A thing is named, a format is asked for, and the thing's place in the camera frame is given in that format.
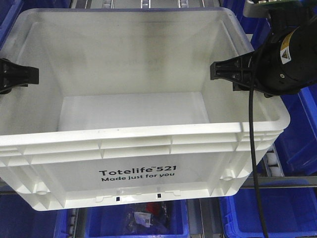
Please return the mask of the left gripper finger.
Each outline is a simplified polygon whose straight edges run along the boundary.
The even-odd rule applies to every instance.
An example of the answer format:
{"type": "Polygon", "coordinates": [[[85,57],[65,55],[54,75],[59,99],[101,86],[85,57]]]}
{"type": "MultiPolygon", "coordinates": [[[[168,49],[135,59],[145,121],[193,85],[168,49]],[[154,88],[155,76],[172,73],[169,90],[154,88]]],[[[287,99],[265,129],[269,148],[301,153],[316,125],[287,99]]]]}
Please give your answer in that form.
{"type": "Polygon", "coordinates": [[[39,69],[15,64],[0,59],[0,86],[15,87],[27,84],[39,84],[39,69]]]}
{"type": "MultiPolygon", "coordinates": [[[[24,84],[24,85],[18,85],[18,87],[28,87],[27,84],[24,84]]],[[[6,95],[8,93],[10,93],[12,91],[12,88],[9,88],[9,89],[6,89],[6,90],[3,90],[0,92],[1,95],[6,95]]]]}

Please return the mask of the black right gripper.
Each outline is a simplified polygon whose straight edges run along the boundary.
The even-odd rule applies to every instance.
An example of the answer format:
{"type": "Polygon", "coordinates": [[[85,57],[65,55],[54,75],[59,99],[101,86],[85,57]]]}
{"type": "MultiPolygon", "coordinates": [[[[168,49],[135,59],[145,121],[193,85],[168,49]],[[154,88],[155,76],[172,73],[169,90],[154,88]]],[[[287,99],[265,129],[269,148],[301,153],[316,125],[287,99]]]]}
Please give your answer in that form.
{"type": "Polygon", "coordinates": [[[213,62],[210,79],[232,82],[233,91],[259,91],[268,97],[296,94],[317,82],[317,26],[273,29],[254,56],[213,62]]]}

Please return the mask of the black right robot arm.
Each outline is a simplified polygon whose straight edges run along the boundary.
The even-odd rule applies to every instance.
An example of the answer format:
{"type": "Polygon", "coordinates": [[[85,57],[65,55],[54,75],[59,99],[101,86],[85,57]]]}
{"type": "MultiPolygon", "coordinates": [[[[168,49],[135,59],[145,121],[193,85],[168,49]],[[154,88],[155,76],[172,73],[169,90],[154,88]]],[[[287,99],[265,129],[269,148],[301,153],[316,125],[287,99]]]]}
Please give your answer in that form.
{"type": "Polygon", "coordinates": [[[250,1],[270,23],[270,32],[255,51],[210,66],[211,80],[225,79],[240,90],[267,97],[296,94],[317,82],[315,0],[250,1]]]}

